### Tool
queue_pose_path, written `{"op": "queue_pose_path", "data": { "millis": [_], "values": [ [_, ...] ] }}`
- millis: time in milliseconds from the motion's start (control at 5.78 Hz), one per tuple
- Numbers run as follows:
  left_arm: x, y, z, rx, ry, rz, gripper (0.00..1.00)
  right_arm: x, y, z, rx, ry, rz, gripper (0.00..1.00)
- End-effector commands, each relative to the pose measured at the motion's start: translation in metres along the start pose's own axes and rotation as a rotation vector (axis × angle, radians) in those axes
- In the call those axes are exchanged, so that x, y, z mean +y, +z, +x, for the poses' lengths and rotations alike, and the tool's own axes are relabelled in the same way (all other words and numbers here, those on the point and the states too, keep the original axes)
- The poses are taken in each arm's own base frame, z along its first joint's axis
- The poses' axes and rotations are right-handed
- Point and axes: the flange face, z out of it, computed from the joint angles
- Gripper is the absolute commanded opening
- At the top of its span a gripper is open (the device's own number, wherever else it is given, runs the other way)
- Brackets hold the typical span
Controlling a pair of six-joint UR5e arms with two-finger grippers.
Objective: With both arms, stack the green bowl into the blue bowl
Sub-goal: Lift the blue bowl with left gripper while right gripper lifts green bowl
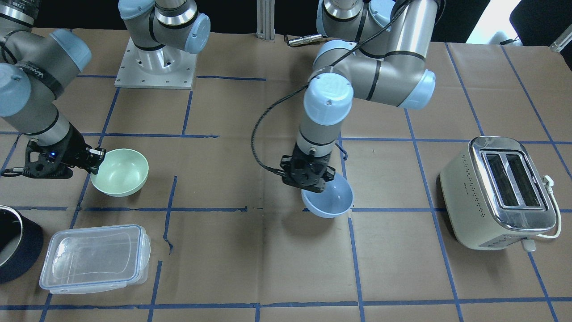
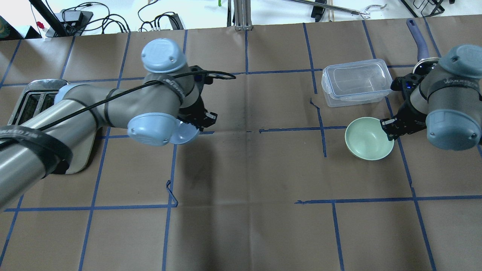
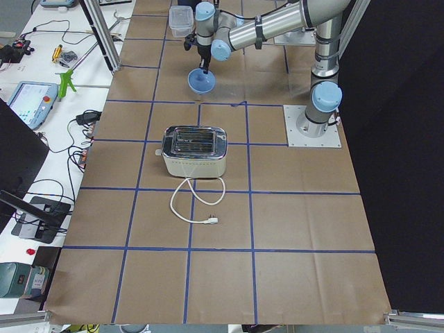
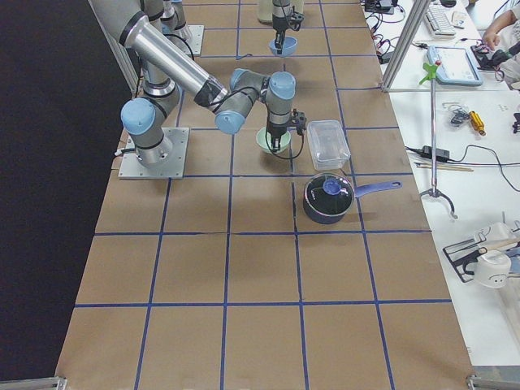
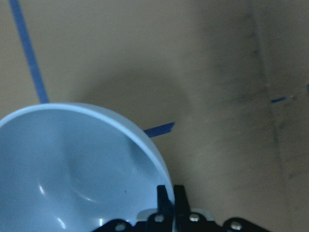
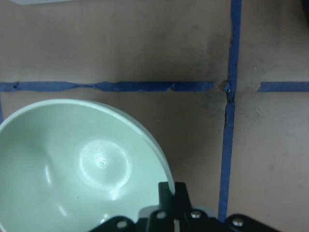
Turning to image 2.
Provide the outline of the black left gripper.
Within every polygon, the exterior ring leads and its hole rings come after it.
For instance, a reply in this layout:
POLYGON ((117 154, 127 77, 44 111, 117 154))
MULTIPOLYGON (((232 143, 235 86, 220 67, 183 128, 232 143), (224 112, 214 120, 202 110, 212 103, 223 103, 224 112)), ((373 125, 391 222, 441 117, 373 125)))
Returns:
POLYGON ((201 96, 190 106, 180 108, 178 119, 189 125, 193 125, 196 129, 204 131, 205 128, 211 127, 217 122, 218 115, 209 112, 205 106, 201 96))

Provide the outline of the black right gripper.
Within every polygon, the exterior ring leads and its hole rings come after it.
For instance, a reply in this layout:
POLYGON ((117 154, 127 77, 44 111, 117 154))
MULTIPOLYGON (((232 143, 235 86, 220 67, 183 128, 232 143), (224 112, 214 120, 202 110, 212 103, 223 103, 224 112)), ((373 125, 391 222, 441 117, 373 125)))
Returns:
POLYGON ((427 114, 416 109, 411 102, 404 102, 397 114, 390 119, 381 119, 381 129, 389 141, 405 134, 414 134, 426 129, 427 114))

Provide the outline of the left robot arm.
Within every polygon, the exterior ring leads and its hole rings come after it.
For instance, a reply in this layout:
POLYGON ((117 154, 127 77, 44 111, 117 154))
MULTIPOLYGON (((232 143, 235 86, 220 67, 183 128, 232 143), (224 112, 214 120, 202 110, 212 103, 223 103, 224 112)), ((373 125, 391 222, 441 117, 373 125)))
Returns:
POLYGON ((189 66, 179 45, 157 38, 141 52, 147 75, 131 89, 67 84, 54 104, 21 125, 1 127, 1 211, 36 182, 65 174, 77 148, 101 127, 122 128, 150 145, 186 144, 214 125, 218 115, 205 108, 201 93, 226 72, 189 66))

